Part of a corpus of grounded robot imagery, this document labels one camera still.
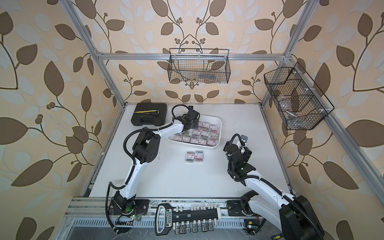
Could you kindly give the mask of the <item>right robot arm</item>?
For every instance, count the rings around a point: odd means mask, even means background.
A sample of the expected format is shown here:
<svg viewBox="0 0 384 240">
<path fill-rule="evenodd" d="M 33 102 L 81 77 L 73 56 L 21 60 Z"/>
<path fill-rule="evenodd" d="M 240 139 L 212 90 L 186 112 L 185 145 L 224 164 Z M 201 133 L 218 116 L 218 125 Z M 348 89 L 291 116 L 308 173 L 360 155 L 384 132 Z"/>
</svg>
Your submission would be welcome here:
<svg viewBox="0 0 384 240">
<path fill-rule="evenodd" d="M 234 134 L 224 147 L 228 174 L 253 194 L 246 197 L 244 214 L 262 216 L 287 240 L 324 239 L 325 232 L 310 202 L 303 196 L 280 190 L 248 163 L 252 151 L 247 147 L 247 140 L 244 135 Z"/>
</svg>

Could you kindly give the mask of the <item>white plastic tray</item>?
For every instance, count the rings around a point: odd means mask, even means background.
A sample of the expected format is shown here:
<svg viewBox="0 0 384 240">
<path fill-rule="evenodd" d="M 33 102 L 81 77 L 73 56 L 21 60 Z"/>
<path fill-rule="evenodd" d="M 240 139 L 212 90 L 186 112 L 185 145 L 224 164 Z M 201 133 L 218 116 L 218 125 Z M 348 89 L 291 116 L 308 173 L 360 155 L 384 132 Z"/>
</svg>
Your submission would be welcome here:
<svg viewBox="0 0 384 240">
<path fill-rule="evenodd" d="M 172 135 L 168 138 L 171 143 L 184 147 L 200 149 L 216 149 L 221 140 L 222 121 L 217 117 L 201 115 L 196 127 L 186 132 Z"/>
</svg>

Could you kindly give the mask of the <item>paper clip box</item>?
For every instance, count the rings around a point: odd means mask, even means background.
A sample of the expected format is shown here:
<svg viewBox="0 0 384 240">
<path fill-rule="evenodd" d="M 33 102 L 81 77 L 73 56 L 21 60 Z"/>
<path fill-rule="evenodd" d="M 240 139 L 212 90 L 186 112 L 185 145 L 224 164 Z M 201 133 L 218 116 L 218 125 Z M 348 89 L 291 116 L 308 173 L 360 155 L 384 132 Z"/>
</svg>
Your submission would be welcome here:
<svg viewBox="0 0 384 240">
<path fill-rule="evenodd" d="M 187 163 L 193 163 L 195 161 L 195 152 L 187 152 L 185 161 Z"/>
<path fill-rule="evenodd" d="M 195 151 L 194 162 L 202 163 L 204 160 L 204 152 L 203 151 Z"/>
</svg>

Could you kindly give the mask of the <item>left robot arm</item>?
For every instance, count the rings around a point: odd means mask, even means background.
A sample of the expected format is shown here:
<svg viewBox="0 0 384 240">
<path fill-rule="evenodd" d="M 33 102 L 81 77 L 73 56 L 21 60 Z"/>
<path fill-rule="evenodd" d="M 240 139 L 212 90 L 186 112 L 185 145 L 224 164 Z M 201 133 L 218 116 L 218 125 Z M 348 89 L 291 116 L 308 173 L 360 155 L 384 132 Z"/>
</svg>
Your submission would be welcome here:
<svg viewBox="0 0 384 240">
<path fill-rule="evenodd" d="M 171 114 L 170 123 L 154 129 L 144 127 L 135 130 L 124 139 L 123 150 L 132 159 L 131 168 L 122 186 L 117 187 L 109 182 L 105 200 L 106 219 L 117 235 L 123 233 L 123 228 L 112 222 L 110 207 L 114 207 L 120 217 L 136 215 L 139 208 L 135 205 L 135 197 L 139 180 L 147 165 L 157 157 L 161 139 L 186 132 L 196 127 L 200 120 L 200 113 L 193 106 L 175 105 Z"/>
</svg>

